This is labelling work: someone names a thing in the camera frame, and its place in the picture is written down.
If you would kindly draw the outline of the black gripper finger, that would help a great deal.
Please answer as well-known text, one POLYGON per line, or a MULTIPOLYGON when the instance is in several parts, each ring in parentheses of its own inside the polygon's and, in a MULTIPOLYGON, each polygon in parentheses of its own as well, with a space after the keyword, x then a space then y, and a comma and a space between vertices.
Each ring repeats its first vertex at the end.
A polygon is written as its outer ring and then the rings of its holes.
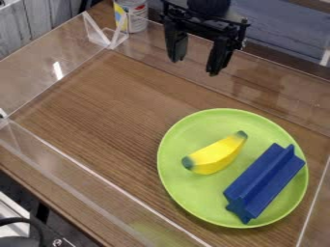
POLYGON ((234 46, 230 42, 230 39, 218 37, 214 41, 206 63, 206 72, 210 76, 215 76, 229 65, 233 54, 234 46))
POLYGON ((189 35, 181 25, 170 19, 165 21, 165 43, 170 61, 182 61, 187 54, 189 35))

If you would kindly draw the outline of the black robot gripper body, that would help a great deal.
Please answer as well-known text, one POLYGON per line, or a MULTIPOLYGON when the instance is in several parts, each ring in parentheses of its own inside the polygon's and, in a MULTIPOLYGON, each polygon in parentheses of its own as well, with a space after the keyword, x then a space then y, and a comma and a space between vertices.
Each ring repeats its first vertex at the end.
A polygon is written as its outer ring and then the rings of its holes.
POLYGON ((242 50, 250 22, 233 8, 233 0, 162 0, 163 15, 197 25, 193 32, 206 39, 222 35, 242 50))

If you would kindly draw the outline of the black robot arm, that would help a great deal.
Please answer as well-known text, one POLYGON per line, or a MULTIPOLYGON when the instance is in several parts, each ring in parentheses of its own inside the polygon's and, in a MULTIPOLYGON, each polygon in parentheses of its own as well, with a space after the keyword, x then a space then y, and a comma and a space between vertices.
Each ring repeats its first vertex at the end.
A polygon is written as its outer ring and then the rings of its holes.
POLYGON ((162 0, 162 21, 167 57, 173 63, 187 55, 189 35, 213 41, 206 72, 215 76, 230 64, 234 52, 245 48, 246 17, 231 9, 233 0, 162 0))

